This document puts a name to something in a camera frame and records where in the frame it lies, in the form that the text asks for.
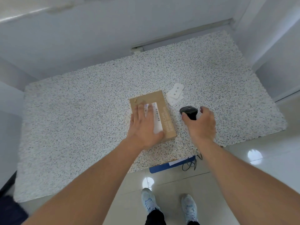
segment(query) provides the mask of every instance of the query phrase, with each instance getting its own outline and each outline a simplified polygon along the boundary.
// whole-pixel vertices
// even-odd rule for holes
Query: speckled counter
[[[197,153],[183,106],[210,108],[223,146],[286,128],[230,35],[204,35],[28,85],[15,200],[57,193],[125,138],[129,98],[175,83],[185,85],[184,99],[168,105],[177,138],[142,152],[129,172]]]

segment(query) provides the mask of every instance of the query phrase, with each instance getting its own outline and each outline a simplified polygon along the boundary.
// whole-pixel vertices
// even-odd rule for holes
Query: white paper
[[[186,160],[186,159],[188,159],[188,158],[184,158],[184,159],[180,159],[180,160],[175,160],[175,161],[169,162],[169,165],[172,166],[172,165],[174,165],[174,164],[176,164],[176,163],[179,163],[179,162],[181,162],[181,161],[183,161],[183,160]]]
[[[180,100],[184,99],[184,97],[183,97],[183,95],[182,95],[182,93],[181,93],[181,94],[179,95],[179,98],[178,98],[178,99],[174,99],[174,98],[171,98],[171,97],[170,97],[170,94],[169,94],[169,93],[167,93],[166,99],[167,99],[167,102],[168,102],[171,106],[173,106],[173,105],[175,105],[176,103],[178,103]]]
[[[149,104],[144,105],[145,117],[147,117],[148,114],[148,105]],[[154,120],[153,132],[156,134],[159,133],[160,131],[163,131],[163,126],[161,124],[157,103],[153,102],[152,107],[153,107],[153,120]]]
[[[174,87],[171,89],[171,91],[168,92],[168,94],[171,98],[178,99],[184,87],[185,86],[183,84],[176,83],[174,84]]]

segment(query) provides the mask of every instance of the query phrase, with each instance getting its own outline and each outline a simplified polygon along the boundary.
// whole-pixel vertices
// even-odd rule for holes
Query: right hand
[[[202,115],[198,120],[190,120],[186,113],[182,113],[182,120],[188,127],[193,144],[198,147],[203,141],[212,141],[216,137],[216,121],[212,111],[201,106]]]

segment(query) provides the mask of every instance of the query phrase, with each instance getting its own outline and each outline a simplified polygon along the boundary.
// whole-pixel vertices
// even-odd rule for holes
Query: white tiled floor
[[[226,149],[300,192],[300,96],[277,105],[289,123],[286,131]],[[155,174],[151,174],[149,169],[127,174],[104,224],[144,224],[147,213],[140,199],[144,187],[152,188],[168,225],[184,224],[179,201],[182,193],[189,193],[194,198],[200,224],[238,224],[205,161],[199,159],[195,171],[191,168],[184,172],[178,166]],[[42,197],[21,203],[21,206],[32,214],[50,198]]]

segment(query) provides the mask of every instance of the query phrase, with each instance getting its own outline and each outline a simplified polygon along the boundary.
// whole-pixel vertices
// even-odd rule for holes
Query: sneaker
[[[152,212],[155,209],[160,210],[160,207],[156,204],[154,194],[148,188],[144,188],[142,190],[142,204],[144,205],[148,213]]]
[[[190,221],[197,221],[197,205],[191,195],[184,194],[181,198],[181,208],[185,215],[186,224]]]

